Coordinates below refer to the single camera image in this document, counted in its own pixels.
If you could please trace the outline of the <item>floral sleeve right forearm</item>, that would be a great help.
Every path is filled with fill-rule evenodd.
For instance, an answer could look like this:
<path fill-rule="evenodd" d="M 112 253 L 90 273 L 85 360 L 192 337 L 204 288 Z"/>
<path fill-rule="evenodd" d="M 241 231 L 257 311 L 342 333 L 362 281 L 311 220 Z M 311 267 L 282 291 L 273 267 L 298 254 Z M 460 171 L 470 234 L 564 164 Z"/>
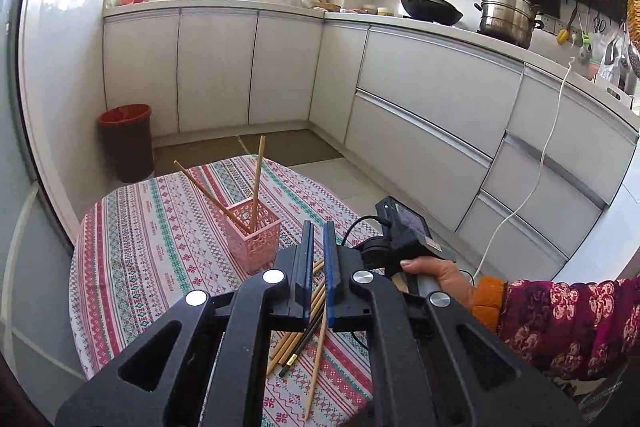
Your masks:
<path fill-rule="evenodd" d="M 551 377 L 596 381 L 639 353 L 639 280 L 506 283 L 483 277 L 474 317 Z"/>

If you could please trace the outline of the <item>person right hand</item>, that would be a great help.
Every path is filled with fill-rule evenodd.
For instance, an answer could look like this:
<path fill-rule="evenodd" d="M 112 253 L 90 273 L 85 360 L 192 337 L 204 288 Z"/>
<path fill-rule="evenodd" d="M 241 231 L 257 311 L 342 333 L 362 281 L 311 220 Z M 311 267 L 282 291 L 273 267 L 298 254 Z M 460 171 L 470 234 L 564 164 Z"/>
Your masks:
<path fill-rule="evenodd" d="M 431 256 L 401 260 L 401 269 L 408 274 L 433 277 L 437 286 L 456 299 L 468 311 L 472 310 L 474 287 L 454 262 Z"/>

